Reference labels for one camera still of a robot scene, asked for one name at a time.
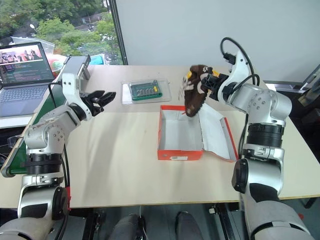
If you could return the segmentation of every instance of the table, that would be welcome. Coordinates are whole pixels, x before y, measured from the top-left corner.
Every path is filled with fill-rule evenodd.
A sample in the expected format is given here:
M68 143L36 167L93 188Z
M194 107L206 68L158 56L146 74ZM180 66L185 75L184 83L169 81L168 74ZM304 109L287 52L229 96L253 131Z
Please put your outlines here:
M71 207L235 202L231 186L234 163L204 153L197 161L157 160L160 105L183 105L177 92L187 66L89 67L87 92L115 91L113 102L69 136ZM121 81L167 78L172 101L121 104ZM206 102L228 118L238 145L245 115L212 99ZM290 119L284 130L284 187L281 199L320 196L320 164ZM21 176L4 179L0 207L17 207Z

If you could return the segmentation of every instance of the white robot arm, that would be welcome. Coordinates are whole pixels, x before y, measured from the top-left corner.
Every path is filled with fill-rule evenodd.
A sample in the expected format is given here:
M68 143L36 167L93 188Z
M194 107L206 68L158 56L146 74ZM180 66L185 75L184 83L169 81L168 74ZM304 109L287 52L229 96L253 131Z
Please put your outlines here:
M79 81L76 75L64 73L62 91L67 105L48 112L25 133L27 174L22 177L18 218L0 227L0 240L44 240L54 222L63 218L56 239L62 238L70 201L68 178L60 171L65 142L82 120L102 112L116 96L105 91L80 93Z
M211 90L214 100L247 114L248 135L231 182L244 202L248 236L250 240L313 240L295 210L278 198L284 172L282 135L291 101L278 92L245 83L253 77L248 59L242 51L231 57L229 76L209 74L201 84Z

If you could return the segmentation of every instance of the laptop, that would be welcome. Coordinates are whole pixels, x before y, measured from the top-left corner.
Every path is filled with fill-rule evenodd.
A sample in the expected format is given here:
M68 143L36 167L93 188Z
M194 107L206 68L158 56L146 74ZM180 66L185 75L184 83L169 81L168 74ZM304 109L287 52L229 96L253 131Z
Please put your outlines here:
M0 117L32 114L54 79L40 42L0 47Z

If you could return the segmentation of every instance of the shoe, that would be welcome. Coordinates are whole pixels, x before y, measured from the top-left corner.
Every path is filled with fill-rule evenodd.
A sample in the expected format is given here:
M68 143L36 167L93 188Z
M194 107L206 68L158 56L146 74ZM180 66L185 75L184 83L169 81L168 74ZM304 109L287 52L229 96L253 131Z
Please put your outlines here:
M201 80L212 74L212 67L206 65L193 65L185 77L183 77L180 95L184 94L185 113L193 117L204 104L208 89L204 88Z

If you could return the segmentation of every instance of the white cable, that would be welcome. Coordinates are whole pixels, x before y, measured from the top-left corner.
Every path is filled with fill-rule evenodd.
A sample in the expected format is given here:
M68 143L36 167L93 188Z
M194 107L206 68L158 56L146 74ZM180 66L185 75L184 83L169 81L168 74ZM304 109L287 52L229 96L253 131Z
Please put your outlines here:
M140 205L140 208L139 208L139 215L140 215L140 218L141 218L141 205ZM142 230L143 230L143 232L144 232L144 235L145 235L145 237L146 237L146 240L149 240L148 235L147 235L147 233L146 233L146 230L145 230L145 227L144 227L144 226L142 226Z

